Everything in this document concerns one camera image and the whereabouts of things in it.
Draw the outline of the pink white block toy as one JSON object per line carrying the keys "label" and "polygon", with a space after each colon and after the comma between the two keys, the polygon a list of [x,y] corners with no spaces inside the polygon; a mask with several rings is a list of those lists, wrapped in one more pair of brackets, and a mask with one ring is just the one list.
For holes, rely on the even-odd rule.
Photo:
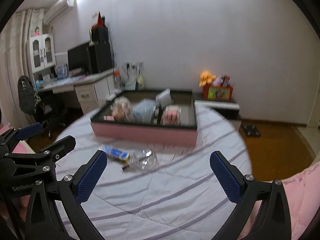
{"label": "pink white block toy", "polygon": [[168,105],[161,118],[161,125],[179,126],[181,124],[182,109],[178,105]]}

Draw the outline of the blue snack packet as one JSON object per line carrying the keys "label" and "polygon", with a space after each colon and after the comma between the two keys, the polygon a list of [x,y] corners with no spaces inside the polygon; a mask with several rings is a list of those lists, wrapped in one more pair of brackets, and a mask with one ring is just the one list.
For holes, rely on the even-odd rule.
{"label": "blue snack packet", "polygon": [[102,144],[98,149],[105,152],[108,157],[115,159],[117,161],[128,161],[130,157],[130,154],[128,152],[121,151],[110,145]]}

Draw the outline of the red toy box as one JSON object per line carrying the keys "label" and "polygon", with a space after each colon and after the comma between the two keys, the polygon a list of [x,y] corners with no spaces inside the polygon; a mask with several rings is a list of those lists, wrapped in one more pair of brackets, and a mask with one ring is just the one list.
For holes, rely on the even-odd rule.
{"label": "red toy box", "polygon": [[216,87],[205,85],[203,87],[203,97],[208,100],[231,100],[233,87]]}

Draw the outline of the pink black storage box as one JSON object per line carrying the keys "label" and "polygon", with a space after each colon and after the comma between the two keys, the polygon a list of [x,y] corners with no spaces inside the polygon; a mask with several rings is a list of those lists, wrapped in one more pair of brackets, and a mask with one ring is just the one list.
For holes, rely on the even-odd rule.
{"label": "pink black storage box", "polygon": [[197,120],[190,90],[127,90],[91,117],[99,137],[194,147]]}

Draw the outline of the black computer tower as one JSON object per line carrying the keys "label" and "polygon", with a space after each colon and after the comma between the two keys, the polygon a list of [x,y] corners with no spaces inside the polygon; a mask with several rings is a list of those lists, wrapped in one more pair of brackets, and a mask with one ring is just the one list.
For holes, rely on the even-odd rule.
{"label": "black computer tower", "polygon": [[89,46],[91,74],[98,74],[113,68],[109,43],[97,43]]}

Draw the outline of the striped white table cloth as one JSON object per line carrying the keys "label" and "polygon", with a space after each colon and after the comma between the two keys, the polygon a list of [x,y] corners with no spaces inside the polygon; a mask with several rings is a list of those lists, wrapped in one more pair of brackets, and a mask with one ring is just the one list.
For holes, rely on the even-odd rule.
{"label": "striped white table cloth", "polygon": [[243,174],[251,161],[234,126],[216,111],[196,106],[195,148],[139,144],[93,133],[87,114],[67,127],[61,137],[76,139],[75,149],[57,162],[58,179],[89,161],[102,144],[125,151],[151,149],[157,155],[154,170],[124,172],[112,160],[89,200],[82,204],[105,239],[211,239],[234,209],[209,164],[218,150]]}

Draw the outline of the jointed doll figure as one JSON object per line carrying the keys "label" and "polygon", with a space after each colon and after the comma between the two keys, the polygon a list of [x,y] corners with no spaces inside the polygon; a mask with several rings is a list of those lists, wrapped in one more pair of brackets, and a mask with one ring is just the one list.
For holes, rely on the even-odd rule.
{"label": "jointed doll figure", "polygon": [[111,107],[111,115],[116,121],[127,121],[133,120],[132,107],[128,98],[121,96],[115,98]]}

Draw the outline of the orange lid bottle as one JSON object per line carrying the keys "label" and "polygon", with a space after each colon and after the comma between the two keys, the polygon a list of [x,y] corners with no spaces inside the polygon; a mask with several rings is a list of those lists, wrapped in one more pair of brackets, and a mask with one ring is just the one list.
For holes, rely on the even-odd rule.
{"label": "orange lid bottle", "polygon": [[121,80],[121,74],[119,70],[115,70],[113,73],[114,78],[114,87],[116,89],[122,89],[122,80]]}

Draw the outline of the white power adapter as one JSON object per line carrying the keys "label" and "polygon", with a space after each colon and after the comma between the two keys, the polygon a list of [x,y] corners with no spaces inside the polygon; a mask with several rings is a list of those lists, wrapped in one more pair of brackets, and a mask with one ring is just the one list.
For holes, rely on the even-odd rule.
{"label": "white power adapter", "polygon": [[162,107],[165,108],[168,105],[172,104],[172,98],[171,98],[171,90],[170,88],[167,88],[163,90],[161,93],[156,95],[156,102]]}

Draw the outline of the clear crumpled plastic bag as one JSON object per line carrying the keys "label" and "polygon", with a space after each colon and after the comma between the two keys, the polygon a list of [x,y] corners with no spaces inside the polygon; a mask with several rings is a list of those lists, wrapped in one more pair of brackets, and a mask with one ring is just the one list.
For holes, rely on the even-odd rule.
{"label": "clear crumpled plastic bag", "polygon": [[130,153],[129,160],[122,166],[124,172],[149,172],[158,167],[157,154],[151,149]]}

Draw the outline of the black computer monitor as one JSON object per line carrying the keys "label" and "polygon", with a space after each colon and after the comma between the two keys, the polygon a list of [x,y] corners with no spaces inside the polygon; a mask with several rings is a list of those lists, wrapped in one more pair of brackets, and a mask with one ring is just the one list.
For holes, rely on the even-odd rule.
{"label": "black computer monitor", "polygon": [[81,69],[81,73],[89,73],[89,42],[82,43],[67,51],[69,71]]}

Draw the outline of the pink doll on cabinet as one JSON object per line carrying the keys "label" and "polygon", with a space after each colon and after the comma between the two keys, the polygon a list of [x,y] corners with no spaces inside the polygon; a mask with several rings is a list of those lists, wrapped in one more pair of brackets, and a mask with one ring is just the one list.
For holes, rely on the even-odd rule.
{"label": "pink doll on cabinet", "polygon": [[40,28],[39,27],[36,27],[35,30],[34,30],[33,37],[36,37],[36,36],[40,36]]}

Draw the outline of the white desk with drawers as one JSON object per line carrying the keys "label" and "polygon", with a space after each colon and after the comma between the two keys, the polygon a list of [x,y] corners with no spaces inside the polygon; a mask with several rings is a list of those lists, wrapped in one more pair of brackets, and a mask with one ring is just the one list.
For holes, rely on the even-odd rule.
{"label": "white desk with drawers", "polygon": [[68,77],[63,80],[54,81],[38,92],[52,91],[54,94],[75,92],[78,103],[84,114],[105,105],[107,99],[112,96],[115,90],[114,70],[109,69],[102,73]]}

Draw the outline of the clear plastic container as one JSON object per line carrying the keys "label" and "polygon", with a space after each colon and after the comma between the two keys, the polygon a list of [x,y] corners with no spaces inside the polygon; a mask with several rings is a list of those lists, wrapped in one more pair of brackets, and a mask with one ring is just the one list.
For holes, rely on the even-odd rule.
{"label": "clear plastic container", "polygon": [[155,100],[143,99],[132,106],[133,122],[151,124],[153,108],[157,105]]}

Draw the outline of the snack bag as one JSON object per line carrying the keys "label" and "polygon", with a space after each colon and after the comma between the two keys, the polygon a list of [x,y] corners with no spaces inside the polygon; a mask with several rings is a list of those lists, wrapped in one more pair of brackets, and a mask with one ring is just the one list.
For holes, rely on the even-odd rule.
{"label": "snack bag", "polygon": [[136,77],[136,88],[135,90],[143,90],[144,89],[144,79],[143,77],[138,74]]}

